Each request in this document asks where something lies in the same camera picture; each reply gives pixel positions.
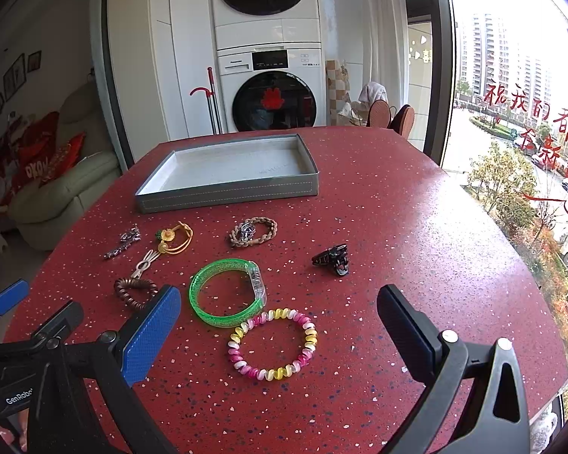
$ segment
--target black claw clip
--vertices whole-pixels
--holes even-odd
[[[337,275],[344,277],[350,272],[350,261],[347,258],[347,244],[340,244],[320,252],[311,259],[315,266],[332,266]]]

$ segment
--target white curtain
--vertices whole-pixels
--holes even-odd
[[[408,50],[406,0],[364,0],[363,82],[383,84],[397,110],[408,101]]]

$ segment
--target metal screw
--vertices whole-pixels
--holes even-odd
[[[459,335],[457,335],[452,329],[446,329],[442,331],[442,338],[448,343],[456,343],[459,340]]]
[[[509,351],[513,348],[513,344],[507,338],[498,338],[497,344],[506,351]]]
[[[117,334],[115,331],[104,331],[103,333],[101,333],[101,336],[99,336],[98,340],[101,343],[111,343],[116,338]]]
[[[59,338],[51,338],[47,341],[47,348],[49,350],[55,350],[59,346]]]

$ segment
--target brown coil hair tie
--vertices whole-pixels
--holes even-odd
[[[147,290],[150,293],[150,299],[158,293],[158,285],[151,280],[139,280],[137,278],[120,278],[116,280],[114,284],[115,294],[134,311],[142,311],[145,308],[145,304],[137,302],[130,296],[128,291],[131,289]]]
[[[244,239],[240,233],[240,229],[244,227],[244,225],[255,225],[256,223],[267,225],[270,228],[270,231],[258,239]],[[278,224],[276,220],[267,218],[266,216],[255,216],[254,218],[247,218],[241,224],[236,225],[236,227],[231,231],[229,239],[231,240],[231,245],[233,247],[257,246],[259,244],[263,244],[263,242],[273,239],[276,236],[276,233],[278,233]]]

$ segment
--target open shallow box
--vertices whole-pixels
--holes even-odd
[[[318,170],[299,135],[230,140],[172,152],[139,188],[141,213],[314,196]]]

